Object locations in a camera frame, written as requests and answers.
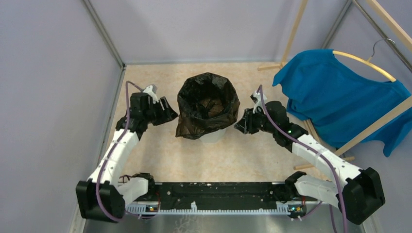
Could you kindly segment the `blue t-shirt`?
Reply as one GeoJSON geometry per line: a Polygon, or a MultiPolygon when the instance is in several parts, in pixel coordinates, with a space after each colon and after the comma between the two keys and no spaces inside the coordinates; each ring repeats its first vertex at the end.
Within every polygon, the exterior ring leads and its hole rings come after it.
{"type": "Polygon", "coordinates": [[[287,111],[311,120],[318,135],[341,148],[411,96],[399,81],[367,79],[336,59],[332,50],[307,50],[294,56],[278,73],[288,97],[287,111]]]}

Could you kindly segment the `wooden clothes hanger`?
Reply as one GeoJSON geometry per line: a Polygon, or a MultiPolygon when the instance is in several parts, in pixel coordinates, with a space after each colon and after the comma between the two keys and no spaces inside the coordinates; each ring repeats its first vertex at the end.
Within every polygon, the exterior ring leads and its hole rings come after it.
{"type": "Polygon", "coordinates": [[[357,62],[359,62],[359,63],[362,63],[362,64],[364,64],[364,65],[366,65],[366,66],[374,69],[375,71],[377,71],[378,73],[380,73],[381,75],[383,75],[385,78],[387,78],[390,82],[394,83],[394,82],[396,81],[396,78],[395,78],[393,75],[391,75],[391,74],[390,74],[389,72],[387,72],[386,70],[378,67],[377,65],[371,63],[371,60],[372,60],[372,58],[374,57],[374,55],[375,55],[375,53],[376,53],[376,45],[377,45],[379,42],[381,42],[381,41],[389,42],[390,45],[395,45],[394,40],[392,40],[392,39],[390,39],[390,38],[384,38],[384,39],[380,39],[380,40],[376,41],[376,42],[373,44],[373,53],[372,53],[372,55],[371,55],[368,59],[366,59],[366,60],[365,60],[365,59],[362,59],[362,58],[359,58],[359,57],[357,57],[357,56],[355,56],[355,55],[352,55],[352,54],[350,54],[350,53],[346,53],[346,52],[342,52],[342,51],[333,50],[332,53],[333,53],[334,55],[343,56],[343,57],[352,59],[352,60],[354,60],[354,61],[357,61],[357,62]]]}

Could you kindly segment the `wooden clothes rack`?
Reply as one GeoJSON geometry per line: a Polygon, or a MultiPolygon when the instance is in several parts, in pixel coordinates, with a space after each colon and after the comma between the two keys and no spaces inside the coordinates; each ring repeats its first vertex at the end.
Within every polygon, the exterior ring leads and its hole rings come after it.
{"type": "Polygon", "coordinates": [[[312,128],[340,156],[361,142],[381,141],[390,156],[412,129],[412,95],[390,73],[350,53],[307,50],[279,65],[274,85],[288,96],[287,111],[312,128]],[[369,80],[342,64],[343,56],[371,67],[386,82],[369,80]]]}

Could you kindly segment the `white translucent trash bin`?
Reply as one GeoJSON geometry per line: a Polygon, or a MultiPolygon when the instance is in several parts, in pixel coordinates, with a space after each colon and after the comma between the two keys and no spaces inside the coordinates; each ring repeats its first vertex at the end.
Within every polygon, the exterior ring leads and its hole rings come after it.
{"type": "Polygon", "coordinates": [[[203,143],[216,143],[225,135],[226,129],[217,130],[212,133],[207,133],[199,138],[203,143]]]}

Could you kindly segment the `black plastic trash bag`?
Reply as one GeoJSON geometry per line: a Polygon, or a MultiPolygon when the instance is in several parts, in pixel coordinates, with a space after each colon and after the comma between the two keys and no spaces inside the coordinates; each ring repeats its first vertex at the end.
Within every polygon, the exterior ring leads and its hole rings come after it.
{"type": "Polygon", "coordinates": [[[206,72],[187,78],[177,94],[175,136],[195,140],[238,121],[240,100],[231,81],[206,72]]]}

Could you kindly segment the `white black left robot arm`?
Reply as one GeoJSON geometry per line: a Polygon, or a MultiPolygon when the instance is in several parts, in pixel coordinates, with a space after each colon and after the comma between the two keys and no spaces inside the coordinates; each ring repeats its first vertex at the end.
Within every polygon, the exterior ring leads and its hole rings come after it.
{"type": "Polygon", "coordinates": [[[173,121],[178,114],[165,97],[147,92],[133,93],[126,102],[125,116],[118,120],[113,139],[95,171],[76,185],[81,217],[104,222],[119,222],[128,204],[141,197],[154,198],[156,188],[149,178],[131,177],[123,185],[119,178],[134,147],[148,125],[173,121]]]}

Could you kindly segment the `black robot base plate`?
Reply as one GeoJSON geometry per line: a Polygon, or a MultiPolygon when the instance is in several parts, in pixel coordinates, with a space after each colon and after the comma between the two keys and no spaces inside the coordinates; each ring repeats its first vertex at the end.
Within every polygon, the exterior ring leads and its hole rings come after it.
{"type": "Polygon", "coordinates": [[[274,210],[289,201],[310,200],[290,191],[283,182],[163,182],[149,187],[137,203],[159,204],[161,210],[274,210]]]}

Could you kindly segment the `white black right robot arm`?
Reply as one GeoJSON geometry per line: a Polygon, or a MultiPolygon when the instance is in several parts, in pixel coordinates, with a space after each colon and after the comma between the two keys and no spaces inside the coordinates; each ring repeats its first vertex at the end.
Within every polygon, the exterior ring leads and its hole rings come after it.
{"type": "Polygon", "coordinates": [[[243,134],[270,133],[278,145],[305,159],[331,179],[325,181],[298,171],[286,180],[285,194],[289,199],[316,198],[338,208],[349,222],[357,225],[385,204],[376,170],[362,169],[335,155],[304,128],[290,122],[286,108],[279,101],[245,109],[234,127],[243,134]]]}

